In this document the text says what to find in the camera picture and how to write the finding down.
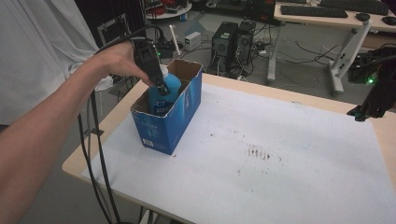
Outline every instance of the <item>cardboard box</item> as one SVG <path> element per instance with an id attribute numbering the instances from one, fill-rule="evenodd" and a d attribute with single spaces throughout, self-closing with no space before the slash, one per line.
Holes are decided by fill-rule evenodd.
<path id="1" fill-rule="evenodd" d="M 201 103 L 202 65 L 174 60 L 167 68 L 181 81 L 179 96 L 169 112 L 164 117 L 150 115 L 149 90 L 131 106 L 131 112 L 143 146 L 172 155 Z"/>

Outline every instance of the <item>cloth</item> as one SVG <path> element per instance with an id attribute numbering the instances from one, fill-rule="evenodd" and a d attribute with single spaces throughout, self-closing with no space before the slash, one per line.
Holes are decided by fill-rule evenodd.
<path id="1" fill-rule="evenodd" d="M 0 18 L 0 124 L 10 124 L 98 48 L 73 0 L 0 0 Z"/>

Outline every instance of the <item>person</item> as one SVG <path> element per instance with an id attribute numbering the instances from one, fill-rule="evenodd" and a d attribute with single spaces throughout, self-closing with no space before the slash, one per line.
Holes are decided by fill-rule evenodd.
<path id="1" fill-rule="evenodd" d="M 101 78 L 136 76 L 152 85 L 123 42 L 92 56 L 47 99 L 0 133 L 0 224 L 16 223 L 50 174 L 68 130 Z"/>

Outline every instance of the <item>desk leg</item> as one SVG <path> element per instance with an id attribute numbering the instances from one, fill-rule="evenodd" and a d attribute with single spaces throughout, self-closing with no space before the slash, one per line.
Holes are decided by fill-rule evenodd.
<path id="1" fill-rule="evenodd" d="M 274 45 L 274 49 L 270 54 L 269 60 L 268 60 L 268 71 L 267 71 L 267 81 L 275 81 L 275 72 L 276 72 L 276 52 L 277 48 L 279 47 L 279 42 L 281 39 L 282 35 L 282 30 L 285 26 L 285 22 L 282 21 L 279 25 L 279 29 L 277 30 L 277 36 L 276 36 L 276 41 Z"/>
<path id="2" fill-rule="evenodd" d="M 355 60 L 355 57 L 361 48 L 361 44 L 370 30 L 371 23 L 371 20 L 365 21 L 361 29 L 345 44 L 335 61 L 329 61 L 334 94 L 344 93 L 341 78 Z"/>

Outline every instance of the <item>floor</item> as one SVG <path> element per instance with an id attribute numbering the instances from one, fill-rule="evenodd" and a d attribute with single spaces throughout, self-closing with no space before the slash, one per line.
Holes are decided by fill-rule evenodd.
<path id="1" fill-rule="evenodd" d="M 168 24 L 176 26 L 178 40 L 182 41 L 185 35 L 194 31 L 202 33 L 203 41 L 201 50 L 186 54 L 183 52 L 181 56 L 185 60 L 196 61 L 202 63 L 204 67 L 208 67 L 210 63 L 210 47 L 211 36 L 219 27 L 222 21 L 240 22 L 240 18 L 225 17 L 212 14 L 201 14 L 200 12 L 191 12 L 186 21 L 180 21 L 178 18 L 166 19 L 163 21 L 155 21 L 165 30 L 165 35 L 170 36 Z M 257 28 L 262 28 L 264 24 L 258 24 Z M 262 30 L 255 39 L 260 38 L 264 42 L 275 42 L 276 28 Z M 329 98 L 336 101 L 348 102 L 353 105 L 361 104 L 370 90 L 369 87 L 361 85 L 352 85 L 347 83 L 344 78 L 345 93 L 342 95 L 332 96 L 332 85 L 329 79 L 326 65 L 320 63 L 300 63 L 306 60 L 313 60 L 317 54 L 309 53 L 297 47 L 296 40 L 293 35 L 285 34 L 282 38 L 278 54 L 278 64 L 276 67 L 276 81 L 266 82 L 265 68 L 267 66 L 268 54 L 263 54 L 263 58 L 258 57 L 253 62 L 254 66 L 246 67 L 246 70 L 252 74 L 248 77 L 241 77 L 241 81 L 257 83 L 259 85 L 267 84 L 274 88 L 280 88 L 288 91 L 297 91 L 305 94 L 316 95 L 318 97 Z M 333 51 L 328 55 L 334 57 L 337 50 L 340 50 L 329 38 L 329 42 L 323 42 L 323 38 L 315 35 L 308 35 L 299 44 L 311 51 L 326 52 L 335 46 Z M 169 60 L 163 60 L 163 63 L 169 63 Z M 110 90 L 98 92 L 97 99 L 100 100 L 99 113 L 100 118 L 104 118 L 106 114 L 117 104 L 118 96 L 111 93 Z M 79 145 L 78 140 L 78 124 L 74 123 L 64 148 L 59 156 L 52 173 L 40 190 L 30 211 L 20 221 L 21 224 L 38 224 L 38 223 L 106 223 L 106 220 L 94 198 L 92 186 L 82 183 L 75 178 L 66 175 L 62 171 L 62 164 L 67 157 Z M 116 204 L 119 208 L 120 216 L 124 222 L 137 223 L 139 217 L 140 206 L 130 203 L 116 196 Z M 168 224 L 170 219 L 159 216 L 158 224 Z"/>

